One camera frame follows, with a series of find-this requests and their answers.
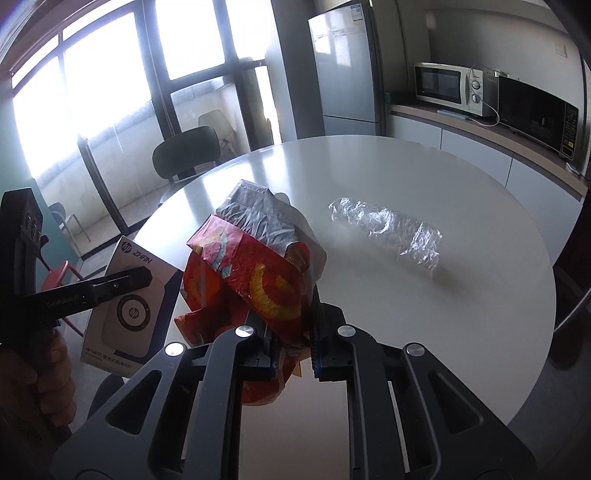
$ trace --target microwave door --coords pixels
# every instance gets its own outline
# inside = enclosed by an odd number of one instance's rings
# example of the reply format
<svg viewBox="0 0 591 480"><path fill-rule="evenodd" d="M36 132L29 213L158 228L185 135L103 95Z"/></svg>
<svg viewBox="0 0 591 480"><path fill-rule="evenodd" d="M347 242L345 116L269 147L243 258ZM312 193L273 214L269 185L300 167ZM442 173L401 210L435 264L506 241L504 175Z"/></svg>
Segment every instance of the microwave door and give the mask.
<svg viewBox="0 0 591 480"><path fill-rule="evenodd" d="M467 107L467 77L463 68L416 67L417 97L451 108Z"/></svg>

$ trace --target white microwave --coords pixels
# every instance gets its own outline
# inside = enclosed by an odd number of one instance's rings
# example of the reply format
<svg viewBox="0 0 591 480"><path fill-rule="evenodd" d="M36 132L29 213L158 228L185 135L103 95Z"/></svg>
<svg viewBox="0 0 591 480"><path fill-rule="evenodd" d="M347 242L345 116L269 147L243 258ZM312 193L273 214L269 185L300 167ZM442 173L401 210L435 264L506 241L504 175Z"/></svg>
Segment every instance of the white microwave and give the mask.
<svg viewBox="0 0 591 480"><path fill-rule="evenodd" d="M477 116L495 116L499 105L499 81L495 72L440 63L414 66L417 99L438 103Z"/></svg>

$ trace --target black microwave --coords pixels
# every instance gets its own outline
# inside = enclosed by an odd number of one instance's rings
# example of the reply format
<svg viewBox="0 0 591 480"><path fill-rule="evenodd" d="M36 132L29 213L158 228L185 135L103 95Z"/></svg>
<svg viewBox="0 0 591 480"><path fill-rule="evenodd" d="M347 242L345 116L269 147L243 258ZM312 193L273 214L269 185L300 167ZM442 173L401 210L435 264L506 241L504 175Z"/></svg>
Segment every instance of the black microwave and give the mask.
<svg viewBox="0 0 591 480"><path fill-rule="evenodd" d="M568 160L574 157L579 109L527 83L499 77L501 123L551 148Z"/></svg>

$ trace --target metal screw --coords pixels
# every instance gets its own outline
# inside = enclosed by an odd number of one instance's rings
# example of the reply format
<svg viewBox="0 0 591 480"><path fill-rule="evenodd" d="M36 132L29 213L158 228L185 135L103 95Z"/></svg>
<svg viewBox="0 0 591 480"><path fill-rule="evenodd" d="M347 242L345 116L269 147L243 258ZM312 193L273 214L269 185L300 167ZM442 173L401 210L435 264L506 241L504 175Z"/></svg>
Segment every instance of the metal screw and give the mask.
<svg viewBox="0 0 591 480"><path fill-rule="evenodd" d="M252 328L250 325L240 325L234 331L236 335L242 338L250 337L253 333L255 333L255 329Z"/></svg>
<svg viewBox="0 0 591 480"><path fill-rule="evenodd" d="M341 325L338 328L337 333L341 337L352 337L353 335L355 335L356 330L355 327L352 327L351 325Z"/></svg>
<svg viewBox="0 0 591 480"><path fill-rule="evenodd" d="M178 356L184 352L184 345L178 342L169 343L164 349L164 352L168 356Z"/></svg>
<svg viewBox="0 0 591 480"><path fill-rule="evenodd" d="M407 347L407 353L412 356L423 356L425 354L425 347L420 343L411 343Z"/></svg>

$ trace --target label sticker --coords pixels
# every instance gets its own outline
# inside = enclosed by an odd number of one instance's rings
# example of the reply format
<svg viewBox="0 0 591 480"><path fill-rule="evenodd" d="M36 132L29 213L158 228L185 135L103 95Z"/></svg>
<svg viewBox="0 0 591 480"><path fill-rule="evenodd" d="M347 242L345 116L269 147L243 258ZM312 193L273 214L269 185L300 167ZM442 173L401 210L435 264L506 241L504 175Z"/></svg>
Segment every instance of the label sticker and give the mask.
<svg viewBox="0 0 591 480"><path fill-rule="evenodd" d="M363 20L363 10L361 10L361 5L351 5L351 16L353 17L353 21Z"/></svg>

